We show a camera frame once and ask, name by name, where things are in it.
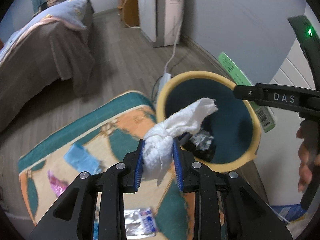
gray bedspread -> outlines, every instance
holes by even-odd
[[[88,48],[93,20],[88,1],[82,19],[86,30],[73,31],[62,22],[36,28],[0,67],[0,132],[23,105],[57,79],[73,79],[76,95],[86,93],[94,59]]]

crumpled white tissue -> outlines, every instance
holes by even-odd
[[[203,119],[217,110],[214,99],[201,98],[154,125],[144,136],[144,180],[157,179],[159,186],[172,163],[173,138],[185,132],[196,134]]]

bed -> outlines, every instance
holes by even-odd
[[[93,67],[88,37],[94,10],[89,0],[67,0],[34,17],[0,51],[0,132],[23,105],[57,79],[73,79],[86,93]]]

pink wrapper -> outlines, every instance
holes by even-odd
[[[57,177],[53,175],[51,171],[48,171],[48,179],[50,182],[50,187],[57,197],[65,191],[68,187],[68,183],[66,181],[59,180]]]

barcode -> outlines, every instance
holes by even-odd
[[[268,126],[270,124],[270,121],[268,120],[268,117],[263,112],[263,108],[260,108],[257,111],[257,115],[258,115],[258,118],[260,119],[260,122],[261,122],[263,127],[266,127],[266,126]]]

